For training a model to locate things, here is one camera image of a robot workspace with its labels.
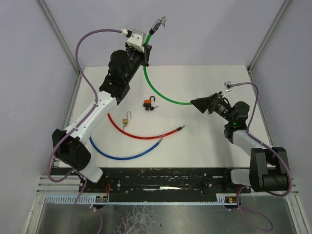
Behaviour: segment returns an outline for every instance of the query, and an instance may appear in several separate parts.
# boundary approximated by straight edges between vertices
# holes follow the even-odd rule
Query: white wall
[[[248,65],[283,0],[46,0],[74,51],[78,40],[99,28],[148,32],[167,16],[153,36],[151,65]],[[106,66],[124,45],[116,34],[93,35],[81,46],[88,66]]]
[[[288,151],[309,221],[312,217],[311,9],[311,0],[291,3],[253,73],[276,144]]]
[[[34,0],[0,7],[0,227],[21,232],[75,73]]]

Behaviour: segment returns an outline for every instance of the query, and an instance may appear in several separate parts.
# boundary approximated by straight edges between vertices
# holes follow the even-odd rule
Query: white table
[[[98,90],[107,74],[108,67],[86,67],[85,74]],[[165,96],[177,101],[190,101],[225,91],[223,83],[248,82],[245,66],[151,66],[148,74],[153,85]],[[194,106],[181,106],[167,102],[157,96],[148,86],[140,68],[130,82],[130,91],[121,104],[111,112],[116,124],[122,128],[122,119],[131,111],[132,119],[125,131],[139,136],[155,136],[186,127],[170,135],[150,153],[133,160],[117,161],[100,155],[89,142],[87,149],[92,161],[99,167],[249,167],[250,157],[231,144],[223,133],[226,121],[216,113],[202,114]],[[159,107],[152,112],[143,108],[143,101],[151,95],[156,97]],[[250,85],[235,87],[227,96],[234,105],[245,101],[254,105],[254,91]],[[71,121],[85,110],[94,99],[87,83],[81,82]],[[257,108],[251,131],[264,142],[269,142],[264,124]],[[133,156],[141,153],[158,140],[138,140],[117,131],[106,117],[93,132],[96,145],[112,156]]]

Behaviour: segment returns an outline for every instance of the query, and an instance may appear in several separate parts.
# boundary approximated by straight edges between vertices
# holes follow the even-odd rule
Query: green hose
[[[148,42],[150,41],[151,37],[152,37],[151,34],[148,34],[148,35],[147,35],[147,38],[146,38],[146,40],[145,40],[145,44],[148,45]],[[172,100],[172,99],[170,99],[170,98],[165,97],[163,94],[161,94],[161,93],[152,85],[150,79],[148,78],[148,75],[147,75],[147,71],[146,71],[146,67],[145,67],[145,66],[143,67],[143,71],[144,71],[144,75],[145,75],[145,78],[146,78],[146,81],[147,81],[148,85],[149,85],[149,86],[151,87],[151,89],[152,89],[155,93],[157,93],[160,97],[162,97],[162,98],[165,99],[166,101],[172,102],[172,103],[174,103],[174,104],[178,104],[178,105],[191,105],[190,102],[179,102],[179,101],[174,101],[174,100]]]

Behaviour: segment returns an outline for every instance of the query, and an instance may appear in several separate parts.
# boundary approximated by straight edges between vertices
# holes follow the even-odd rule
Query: blue cable
[[[149,148],[147,151],[144,151],[143,153],[141,154],[138,154],[138,155],[135,155],[135,156],[131,156],[131,157],[114,157],[114,156],[110,156],[110,155],[107,155],[106,153],[102,152],[96,145],[95,143],[93,142],[92,138],[90,137],[89,138],[90,142],[91,142],[91,145],[93,146],[93,148],[95,148],[95,150],[100,153],[101,155],[103,155],[104,157],[107,157],[107,158],[110,158],[110,159],[114,159],[114,160],[130,160],[130,159],[135,159],[137,157],[141,157],[147,153],[149,153],[150,151],[152,151],[154,148],[156,148],[160,142],[162,141],[162,139],[160,139],[155,145],[153,145],[151,148]]]

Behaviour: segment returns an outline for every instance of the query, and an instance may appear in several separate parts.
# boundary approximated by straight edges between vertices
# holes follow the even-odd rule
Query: red hose
[[[113,124],[113,126],[114,126],[118,131],[120,131],[121,133],[123,133],[123,134],[125,134],[125,135],[127,135],[127,136],[129,136],[129,137],[132,137],[132,138],[135,138],[135,139],[141,139],[141,140],[152,140],[152,139],[158,139],[158,138],[166,137],[166,136],[169,136],[169,135],[171,135],[171,134],[173,134],[173,133],[176,133],[176,132],[182,130],[182,129],[185,127],[185,126],[178,127],[177,129],[175,129],[175,130],[173,130],[173,131],[171,131],[171,132],[168,132],[168,133],[165,133],[165,134],[162,134],[162,135],[158,135],[158,136],[147,136],[147,137],[144,137],[144,136],[135,136],[135,135],[132,135],[132,134],[130,134],[130,133],[127,133],[127,132],[125,132],[124,130],[122,130],[121,128],[119,128],[119,127],[115,124],[115,122],[113,121],[113,119],[112,119],[112,117],[111,117],[110,114],[107,114],[107,116],[108,116],[110,122]]]

